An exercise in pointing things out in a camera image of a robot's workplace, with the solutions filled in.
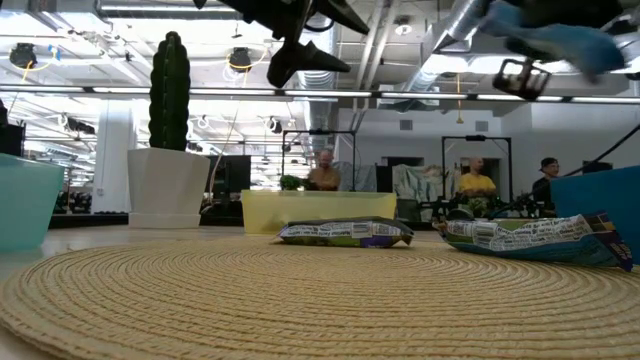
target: blue cloth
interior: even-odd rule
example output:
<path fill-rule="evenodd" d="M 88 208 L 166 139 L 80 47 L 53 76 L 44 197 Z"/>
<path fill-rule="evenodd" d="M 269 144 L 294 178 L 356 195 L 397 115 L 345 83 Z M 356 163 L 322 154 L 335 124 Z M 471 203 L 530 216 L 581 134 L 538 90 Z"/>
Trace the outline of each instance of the blue cloth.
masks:
<path fill-rule="evenodd" d="M 559 217 L 606 211 L 640 264 L 640 166 L 608 170 L 551 182 Z"/>
<path fill-rule="evenodd" d="M 589 78 L 625 67 L 624 56 L 613 38 L 599 29 L 561 24 L 523 28 L 521 19 L 520 8 L 494 1 L 479 30 L 521 40 L 535 50 L 568 61 Z"/>

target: black shirt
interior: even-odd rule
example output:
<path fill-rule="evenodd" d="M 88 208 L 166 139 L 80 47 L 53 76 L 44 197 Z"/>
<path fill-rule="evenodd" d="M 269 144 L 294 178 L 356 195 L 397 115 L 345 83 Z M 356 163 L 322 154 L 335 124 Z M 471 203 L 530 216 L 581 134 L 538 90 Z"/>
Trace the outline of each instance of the black shirt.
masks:
<path fill-rule="evenodd" d="M 541 178 L 533 183 L 532 186 L 533 200 L 535 202 L 544 202 L 544 208 L 547 210 L 555 209 L 551 202 L 551 184 L 547 178 Z"/>

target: man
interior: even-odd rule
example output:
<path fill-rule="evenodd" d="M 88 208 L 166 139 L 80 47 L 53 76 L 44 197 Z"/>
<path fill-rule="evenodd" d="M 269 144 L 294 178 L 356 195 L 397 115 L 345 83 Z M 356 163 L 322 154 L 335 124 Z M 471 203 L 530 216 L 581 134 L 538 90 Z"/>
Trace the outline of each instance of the man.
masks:
<path fill-rule="evenodd" d="M 460 177 L 460 192 L 468 197 L 487 197 L 496 193 L 496 185 L 491 178 L 480 174 L 484 161 L 482 158 L 469 160 L 470 171 Z"/>
<path fill-rule="evenodd" d="M 540 162 L 540 171 L 544 176 L 533 183 L 533 200 L 535 202 L 544 202 L 542 214 L 543 216 L 555 215 L 555 205 L 551 202 L 551 180 L 558 177 L 560 165 L 558 160 L 554 158 L 544 158 Z"/>
<path fill-rule="evenodd" d="M 330 150 L 320 153 L 319 167 L 309 173 L 311 182 L 320 191 L 337 191 L 340 186 L 340 173 L 331 167 L 333 154 Z"/>

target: black frame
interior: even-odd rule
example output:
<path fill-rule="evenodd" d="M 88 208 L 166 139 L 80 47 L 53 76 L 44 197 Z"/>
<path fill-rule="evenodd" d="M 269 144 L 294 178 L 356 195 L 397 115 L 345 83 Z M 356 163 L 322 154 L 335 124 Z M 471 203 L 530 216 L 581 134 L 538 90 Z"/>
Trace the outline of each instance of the black frame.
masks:
<path fill-rule="evenodd" d="M 507 158 L 509 163 L 509 202 L 513 202 L 513 163 L 511 157 L 511 138 L 510 137 L 492 137 L 484 135 L 467 135 L 467 136 L 443 136 L 442 137 L 442 196 L 447 193 L 447 177 L 444 170 L 446 169 L 445 149 L 446 142 L 449 139 L 464 140 L 467 142 L 485 142 L 487 140 L 503 140 L 507 143 Z"/>
<path fill-rule="evenodd" d="M 309 135 L 340 135 L 348 134 L 353 139 L 353 166 L 351 171 L 351 191 L 356 191 L 356 132 L 355 131 L 331 131 L 331 130 L 283 130 L 282 131 L 282 170 L 281 174 L 284 175 L 284 158 L 285 148 L 287 146 L 288 134 L 309 134 Z"/>

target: potted cactus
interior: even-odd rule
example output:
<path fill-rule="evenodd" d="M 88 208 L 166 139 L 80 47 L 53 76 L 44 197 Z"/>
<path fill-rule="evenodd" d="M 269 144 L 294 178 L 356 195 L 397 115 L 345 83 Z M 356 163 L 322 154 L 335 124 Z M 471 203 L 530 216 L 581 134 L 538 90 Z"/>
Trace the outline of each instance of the potted cactus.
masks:
<path fill-rule="evenodd" d="M 210 160 L 185 152 L 189 120 L 189 59 L 180 36 L 169 32 L 153 56 L 148 149 L 129 151 L 129 226 L 192 228 Z"/>

